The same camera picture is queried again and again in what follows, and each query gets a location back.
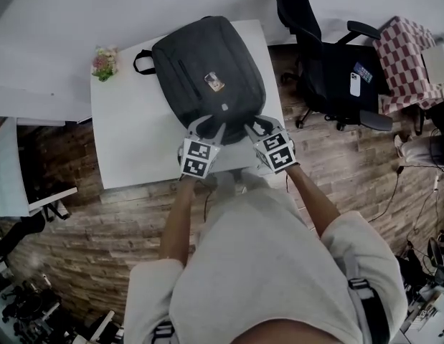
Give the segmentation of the black office chair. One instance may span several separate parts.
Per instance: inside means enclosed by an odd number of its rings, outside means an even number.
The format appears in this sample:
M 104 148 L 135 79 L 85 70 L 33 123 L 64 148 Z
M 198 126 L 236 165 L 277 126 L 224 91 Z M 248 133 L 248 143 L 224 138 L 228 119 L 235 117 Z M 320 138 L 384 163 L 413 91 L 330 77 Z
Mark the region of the black office chair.
M 10 254 L 18 243 L 30 234 L 38 234 L 44 230 L 46 221 L 41 213 L 31 217 L 22 217 L 8 233 L 0 239 L 0 263 Z
M 347 125 L 362 125 L 390 131 L 393 120 L 379 111 L 379 96 L 388 93 L 387 81 L 375 48 L 353 45 L 364 36 L 380 39 L 380 31 L 359 21 L 348 21 L 347 34 L 335 43 L 322 40 L 320 26 L 309 0 L 276 0 L 278 17 L 295 36 L 298 45 L 297 72 L 285 72 L 281 80 L 296 81 L 309 113 L 321 113 L 336 122 L 338 130 Z M 350 95 L 350 74 L 359 62 L 373 74 L 370 84 L 362 79 L 361 95 Z

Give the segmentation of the white table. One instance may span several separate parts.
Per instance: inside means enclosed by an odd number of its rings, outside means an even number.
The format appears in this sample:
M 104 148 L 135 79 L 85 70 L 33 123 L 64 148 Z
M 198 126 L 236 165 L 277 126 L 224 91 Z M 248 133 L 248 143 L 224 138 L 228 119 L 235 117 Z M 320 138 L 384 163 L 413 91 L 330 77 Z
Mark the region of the white table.
M 29 217 L 43 206 L 75 193 L 77 188 L 66 188 L 29 202 L 19 160 L 16 118 L 7 118 L 0 127 L 0 217 Z
M 262 75 L 266 101 L 263 115 L 284 126 L 280 96 L 267 42 L 258 20 L 234 21 Z M 177 149 L 186 129 L 177 120 L 155 75 L 143 76 L 133 68 L 142 49 L 165 36 L 120 51 L 118 72 L 106 82 L 91 79 L 93 132 L 103 187 L 120 188 L 175 179 L 180 176 Z M 247 137 L 223 147 L 211 171 L 260 166 Z

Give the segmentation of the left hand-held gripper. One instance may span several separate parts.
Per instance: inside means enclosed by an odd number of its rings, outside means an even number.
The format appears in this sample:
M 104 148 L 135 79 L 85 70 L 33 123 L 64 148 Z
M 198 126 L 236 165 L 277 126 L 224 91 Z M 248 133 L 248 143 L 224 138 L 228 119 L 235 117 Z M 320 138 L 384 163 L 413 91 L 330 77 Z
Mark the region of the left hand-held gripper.
M 221 124 L 213 139 L 204 139 L 197 132 L 199 125 L 212 118 L 205 115 L 189 124 L 186 137 L 178 149 L 181 176 L 207 177 L 220 152 L 226 123 Z

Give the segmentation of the dark smartphone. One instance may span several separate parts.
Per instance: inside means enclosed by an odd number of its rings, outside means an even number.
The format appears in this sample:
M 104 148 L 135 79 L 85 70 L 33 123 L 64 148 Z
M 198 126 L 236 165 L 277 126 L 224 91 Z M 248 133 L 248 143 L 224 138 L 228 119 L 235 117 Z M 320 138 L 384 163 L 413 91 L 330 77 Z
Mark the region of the dark smartphone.
M 367 84 L 370 84 L 373 78 L 373 74 L 368 71 L 362 64 L 357 62 L 354 65 L 354 72 L 358 74 Z

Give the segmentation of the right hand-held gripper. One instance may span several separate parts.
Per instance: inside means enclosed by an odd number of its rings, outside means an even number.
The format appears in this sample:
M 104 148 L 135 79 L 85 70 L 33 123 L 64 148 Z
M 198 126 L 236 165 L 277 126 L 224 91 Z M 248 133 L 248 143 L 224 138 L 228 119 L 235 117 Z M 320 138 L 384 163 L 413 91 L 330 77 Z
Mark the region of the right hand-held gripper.
M 280 173 L 298 163 L 293 141 L 279 120 L 266 115 L 256 115 L 254 123 L 263 130 L 262 135 L 250 124 L 244 124 L 244 128 L 262 164 L 273 173 Z

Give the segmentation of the person's white shirt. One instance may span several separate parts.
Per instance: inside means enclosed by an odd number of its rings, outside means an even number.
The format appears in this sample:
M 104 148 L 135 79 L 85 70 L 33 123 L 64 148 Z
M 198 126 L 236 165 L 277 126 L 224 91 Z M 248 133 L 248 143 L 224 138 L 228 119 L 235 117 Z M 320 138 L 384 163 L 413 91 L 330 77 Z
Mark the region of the person's white shirt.
M 152 344 L 164 321 L 178 344 L 230 344 L 271 320 L 305 323 L 343 344 L 362 344 L 344 255 L 378 293 L 395 334 L 407 313 L 398 262 L 356 211 L 317 237 L 293 199 L 258 188 L 213 206 L 188 263 L 160 259 L 130 275 L 124 344 Z

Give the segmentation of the red white checkered tablecloth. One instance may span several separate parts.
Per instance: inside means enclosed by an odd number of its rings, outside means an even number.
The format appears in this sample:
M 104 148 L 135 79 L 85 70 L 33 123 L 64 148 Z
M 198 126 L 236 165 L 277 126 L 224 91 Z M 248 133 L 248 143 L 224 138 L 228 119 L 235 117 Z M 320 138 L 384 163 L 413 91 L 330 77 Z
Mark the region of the red white checkered tablecloth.
M 444 101 L 444 84 L 429 83 L 422 51 L 435 46 L 431 31 L 409 19 L 396 16 L 373 41 L 388 95 L 381 95 L 382 113 L 388 115 L 411 105 L 427 110 Z

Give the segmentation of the dark grey backpack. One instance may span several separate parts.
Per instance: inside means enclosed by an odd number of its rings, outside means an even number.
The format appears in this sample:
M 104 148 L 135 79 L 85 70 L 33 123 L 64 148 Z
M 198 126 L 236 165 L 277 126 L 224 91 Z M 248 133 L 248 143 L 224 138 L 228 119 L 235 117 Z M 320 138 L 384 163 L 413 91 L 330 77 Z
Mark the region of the dark grey backpack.
M 245 136 L 244 124 L 251 124 L 265 105 L 265 86 L 260 71 L 241 36 L 223 16 L 206 16 L 165 36 L 136 59 L 149 57 L 153 67 L 136 72 L 156 75 L 164 97 L 179 122 L 189 124 L 213 115 L 198 127 L 211 138 L 226 123 L 222 145 Z M 225 83 L 213 92 L 204 76 L 215 72 Z

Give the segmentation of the person's left forearm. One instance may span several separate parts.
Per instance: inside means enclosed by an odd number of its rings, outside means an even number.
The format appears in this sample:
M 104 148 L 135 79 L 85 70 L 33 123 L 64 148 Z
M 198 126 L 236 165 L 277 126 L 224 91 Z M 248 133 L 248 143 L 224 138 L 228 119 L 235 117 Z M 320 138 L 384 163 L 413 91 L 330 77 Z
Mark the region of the person's left forearm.
M 189 236 L 194 187 L 197 180 L 183 177 L 178 185 L 176 198 L 171 206 L 159 247 L 159 259 L 175 259 L 184 266 L 189 258 Z

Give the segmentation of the person's light trousers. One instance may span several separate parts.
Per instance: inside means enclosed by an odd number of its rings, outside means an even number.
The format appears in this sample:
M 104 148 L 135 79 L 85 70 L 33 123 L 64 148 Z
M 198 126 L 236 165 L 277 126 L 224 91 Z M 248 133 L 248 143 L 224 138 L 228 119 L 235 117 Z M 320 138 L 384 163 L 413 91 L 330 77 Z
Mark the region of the person's light trousers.
M 211 173 L 202 183 L 215 192 L 217 201 L 234 197 L 237 184 L 242 184 L 246 191 L 270 188 L 269 183 L 258 175 L 256 168 L 238 168 Z

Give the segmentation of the person's right forearm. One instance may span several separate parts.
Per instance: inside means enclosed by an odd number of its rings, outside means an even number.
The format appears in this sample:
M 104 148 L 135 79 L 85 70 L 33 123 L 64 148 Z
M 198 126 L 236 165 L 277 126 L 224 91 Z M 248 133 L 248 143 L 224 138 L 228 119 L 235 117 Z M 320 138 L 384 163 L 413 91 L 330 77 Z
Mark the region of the person's right forearm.
M 321 237 L 327 227 L 340 216 L 339 210 L 298 164 L 287 167 L 285 171 L 303 199 L 316 233 Z

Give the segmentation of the white microwave oven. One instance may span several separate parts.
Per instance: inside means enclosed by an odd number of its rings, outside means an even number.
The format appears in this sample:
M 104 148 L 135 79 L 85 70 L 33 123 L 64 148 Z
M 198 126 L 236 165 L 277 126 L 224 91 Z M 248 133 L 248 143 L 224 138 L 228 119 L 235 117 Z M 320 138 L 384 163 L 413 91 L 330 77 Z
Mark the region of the white microwave oven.
M 444 84 L 444 44 L 427 48 L 421 53 L 430 84 Z

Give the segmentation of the white smartphone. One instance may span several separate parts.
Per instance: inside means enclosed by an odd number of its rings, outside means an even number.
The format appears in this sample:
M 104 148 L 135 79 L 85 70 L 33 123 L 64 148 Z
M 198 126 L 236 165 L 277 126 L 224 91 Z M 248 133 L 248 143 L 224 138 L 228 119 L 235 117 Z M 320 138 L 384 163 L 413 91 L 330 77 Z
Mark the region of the white smartphone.
M 361 84 L 362 84 L 361 77 L 357 73 L 352 72 L 350 74 L 350 88 L 349 88 L 351 96 L 359 97 L 361 95 Z

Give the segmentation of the small potted flowers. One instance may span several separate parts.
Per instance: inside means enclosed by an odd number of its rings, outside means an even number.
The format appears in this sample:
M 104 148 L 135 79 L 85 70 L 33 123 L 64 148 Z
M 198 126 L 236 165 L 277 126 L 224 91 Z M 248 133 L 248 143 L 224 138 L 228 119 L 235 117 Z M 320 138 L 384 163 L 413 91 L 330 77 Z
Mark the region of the small potted flowers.
M 115 46 L 96 47 L 91 64 L 91 75 L 97 77 L 100 82 L 105 82 L 112 77 L 118 71 L 117 53 L 118 48 Z

